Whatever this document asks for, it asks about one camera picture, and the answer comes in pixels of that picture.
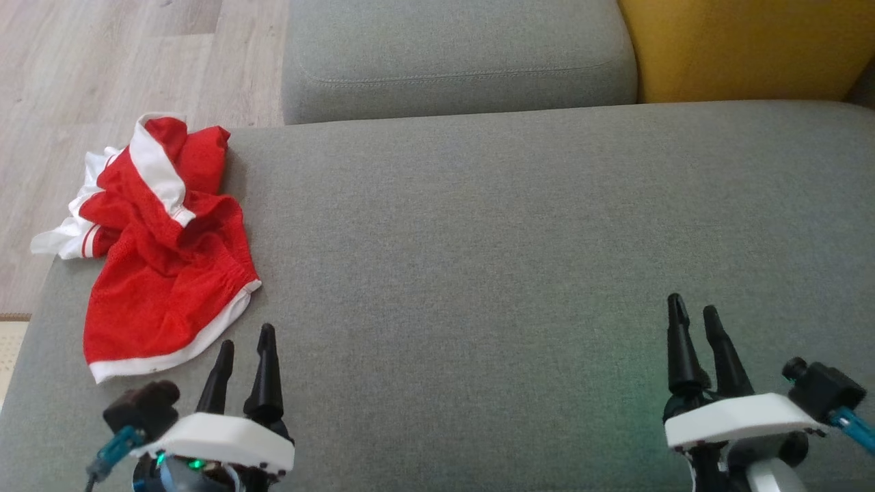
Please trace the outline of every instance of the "yellow cushion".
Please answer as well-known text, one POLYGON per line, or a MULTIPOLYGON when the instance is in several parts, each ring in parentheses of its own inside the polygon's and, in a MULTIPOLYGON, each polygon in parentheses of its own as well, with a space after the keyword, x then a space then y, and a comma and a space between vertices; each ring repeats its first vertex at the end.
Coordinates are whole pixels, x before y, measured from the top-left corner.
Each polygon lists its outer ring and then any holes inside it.
POLYGON ((873 0, 619 0, 643 102, 829 99, 875 53, 873 0))

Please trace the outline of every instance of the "wooden floor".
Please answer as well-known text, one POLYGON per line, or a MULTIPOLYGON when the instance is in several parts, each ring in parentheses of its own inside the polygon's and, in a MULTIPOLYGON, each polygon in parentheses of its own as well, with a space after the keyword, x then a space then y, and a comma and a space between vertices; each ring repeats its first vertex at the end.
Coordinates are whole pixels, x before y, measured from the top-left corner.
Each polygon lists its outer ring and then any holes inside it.
POLYGON ((86 151, 148 111, 277 126, 288 0, 0 1, 0 313, 33 313, 86 151))

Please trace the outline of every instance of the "sofa cushion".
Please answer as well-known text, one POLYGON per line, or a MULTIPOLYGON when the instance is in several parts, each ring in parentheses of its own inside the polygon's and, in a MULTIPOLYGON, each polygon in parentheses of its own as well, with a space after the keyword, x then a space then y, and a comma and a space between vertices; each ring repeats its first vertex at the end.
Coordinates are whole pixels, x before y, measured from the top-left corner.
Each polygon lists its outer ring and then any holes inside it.
POLYGON ((614 0, 292 0, 287 123, 635 102, 614 0))
MULTIPOLYGON (((661 423, 671 292, 712 375, 710 303, 757 391, 786 392, 795 355, 872 387, 873 134, 875 112, 823 102, 235 130, 226 189, 264 287, 227 331, 227 407, 270 321, 297 441, 272 490, 690 490, 661 423)), ((153 379, 93 383, 100 268, 52 266, 0 414, 0 490, 78 487, 102 409, 153 379)), ((217 351, 155 375, 182 413, 217 351)), ((872 490, 871 464, 834 435, 799 471, 814 492, 872 490)))

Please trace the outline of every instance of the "blue cable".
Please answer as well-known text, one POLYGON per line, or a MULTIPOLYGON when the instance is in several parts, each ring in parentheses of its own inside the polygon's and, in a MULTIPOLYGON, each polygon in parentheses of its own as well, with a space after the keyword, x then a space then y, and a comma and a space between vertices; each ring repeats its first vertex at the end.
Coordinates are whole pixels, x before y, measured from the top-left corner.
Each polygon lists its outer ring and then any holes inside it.
POLYGON ((841 429, 869 454, 875 455, 875 429, 869 427, 853 410, 846 406, 839 408, 829 419, 829 424, 841 429))
POLYGON ((89 479, 95 482, 104 481, 119 461, 143 444, 143 436, 131 425, 126 425, 97 452, 94 461, 85 468, 89 479))

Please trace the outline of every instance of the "clothing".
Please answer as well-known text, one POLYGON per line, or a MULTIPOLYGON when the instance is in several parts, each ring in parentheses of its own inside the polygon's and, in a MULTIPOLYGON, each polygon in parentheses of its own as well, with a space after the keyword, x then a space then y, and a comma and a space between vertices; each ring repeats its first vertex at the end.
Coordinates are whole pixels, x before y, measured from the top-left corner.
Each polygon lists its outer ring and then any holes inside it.
POLYGON ((147 114, 130 145, 86 156, 71 217, 37 235, 34 253, 106 256, 85 319, 94 379, 168 369, 215 341, 261 286, 237 201, 218 195, 228 147, 214 126, 147 114))

